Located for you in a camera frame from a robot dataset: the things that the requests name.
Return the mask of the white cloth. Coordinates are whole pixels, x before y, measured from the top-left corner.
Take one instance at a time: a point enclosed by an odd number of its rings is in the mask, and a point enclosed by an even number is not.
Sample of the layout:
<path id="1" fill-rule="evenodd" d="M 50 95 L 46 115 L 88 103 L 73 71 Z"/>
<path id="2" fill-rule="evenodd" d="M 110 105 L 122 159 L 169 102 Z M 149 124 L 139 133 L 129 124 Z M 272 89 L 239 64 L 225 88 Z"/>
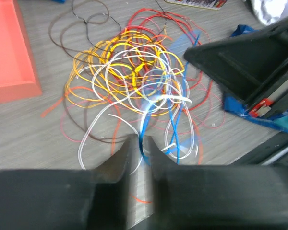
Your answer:
<path id="1" fill-rule="evenodd" d="M 287 0 L 244 0 L 250 4 L 257 20 L 264 26 L 278 22 L 287 5 Z"/>

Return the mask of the blue plaid cloth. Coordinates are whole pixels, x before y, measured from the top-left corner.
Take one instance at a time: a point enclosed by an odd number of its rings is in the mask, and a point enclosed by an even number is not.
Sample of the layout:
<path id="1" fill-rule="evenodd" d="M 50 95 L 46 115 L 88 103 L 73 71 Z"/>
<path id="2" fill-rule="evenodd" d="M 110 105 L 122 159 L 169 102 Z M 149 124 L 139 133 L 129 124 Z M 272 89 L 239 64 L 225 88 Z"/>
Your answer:
<path id="1" fill-rule="evenodd" d="M 288 30 L 243 43 L 222 57 L 237 70 L 224 110 L 250 122 L 288 133 Z"/>

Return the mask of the royal blue cloth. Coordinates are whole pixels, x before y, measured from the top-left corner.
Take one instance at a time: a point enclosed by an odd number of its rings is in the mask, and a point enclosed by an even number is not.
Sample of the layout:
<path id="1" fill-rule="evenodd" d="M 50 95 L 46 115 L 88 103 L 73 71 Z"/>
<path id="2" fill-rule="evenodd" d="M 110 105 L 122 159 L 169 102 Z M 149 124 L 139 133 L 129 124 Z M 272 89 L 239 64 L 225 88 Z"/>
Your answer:
<path id="1" fill-rule="evenodd" d="M 52 1 L 57 2 L 57 3 L 65 3 L 66 2 L 66 0 L 52 0 Z"/>

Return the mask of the gold tin box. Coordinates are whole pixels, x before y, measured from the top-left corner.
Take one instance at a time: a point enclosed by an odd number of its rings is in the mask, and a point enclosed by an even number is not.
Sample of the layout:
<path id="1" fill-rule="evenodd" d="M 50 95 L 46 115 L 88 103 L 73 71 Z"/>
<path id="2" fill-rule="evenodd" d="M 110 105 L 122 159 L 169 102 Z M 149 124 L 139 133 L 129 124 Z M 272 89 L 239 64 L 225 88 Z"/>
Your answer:
<path id="1" fill-rule="evenodd" d="M 170 4 L 196 7 L 209 10 L 219 10 L 227 0 L 164 0 Z"/>

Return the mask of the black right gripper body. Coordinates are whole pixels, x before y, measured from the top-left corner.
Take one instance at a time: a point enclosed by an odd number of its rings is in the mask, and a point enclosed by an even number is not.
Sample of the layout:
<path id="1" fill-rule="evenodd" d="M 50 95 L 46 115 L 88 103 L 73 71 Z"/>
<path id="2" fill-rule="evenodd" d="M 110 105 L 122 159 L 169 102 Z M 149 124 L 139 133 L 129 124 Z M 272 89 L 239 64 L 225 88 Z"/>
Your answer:
<path id="1" fill-rule="evenodd" d="M 288 69 L 264 93 L 264 98 L 252 109 L 248 115 L 252 117 L 270 118 L 288 110 Z"/>

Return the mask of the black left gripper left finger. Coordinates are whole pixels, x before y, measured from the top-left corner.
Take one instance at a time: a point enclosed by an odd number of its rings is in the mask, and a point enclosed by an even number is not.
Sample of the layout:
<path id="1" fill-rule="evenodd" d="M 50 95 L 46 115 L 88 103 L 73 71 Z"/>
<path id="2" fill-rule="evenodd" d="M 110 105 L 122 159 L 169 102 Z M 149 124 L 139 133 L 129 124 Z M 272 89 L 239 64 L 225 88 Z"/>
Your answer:
<path id="1" fill-rule="evenodd" d="M 90 170 L 0 170 L 0 230 L 124 230 L 135 136 Z"/>

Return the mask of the orange plastic tray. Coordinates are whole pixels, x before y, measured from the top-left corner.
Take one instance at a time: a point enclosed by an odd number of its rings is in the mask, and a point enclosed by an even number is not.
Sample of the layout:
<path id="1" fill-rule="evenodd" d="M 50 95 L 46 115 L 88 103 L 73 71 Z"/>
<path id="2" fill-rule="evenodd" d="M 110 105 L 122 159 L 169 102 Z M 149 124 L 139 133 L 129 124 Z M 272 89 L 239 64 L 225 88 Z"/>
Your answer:
<path id="1" fill-rule="evenodd" d="M 19 4 L 0 0 L 0 103 L 42 95 Z"/>

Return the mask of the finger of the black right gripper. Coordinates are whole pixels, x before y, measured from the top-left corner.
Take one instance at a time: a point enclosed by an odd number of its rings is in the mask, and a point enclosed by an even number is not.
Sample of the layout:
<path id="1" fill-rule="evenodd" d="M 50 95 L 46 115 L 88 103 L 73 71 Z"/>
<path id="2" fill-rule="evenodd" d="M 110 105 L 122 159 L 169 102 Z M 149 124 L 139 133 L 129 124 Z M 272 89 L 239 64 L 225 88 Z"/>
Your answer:
<path id="1" fill-rule="evenodd" d="M 188 48 L 183 57 L 243 104 L 254 105 L 288 71 L 288 17 L 261 30 Z"/>

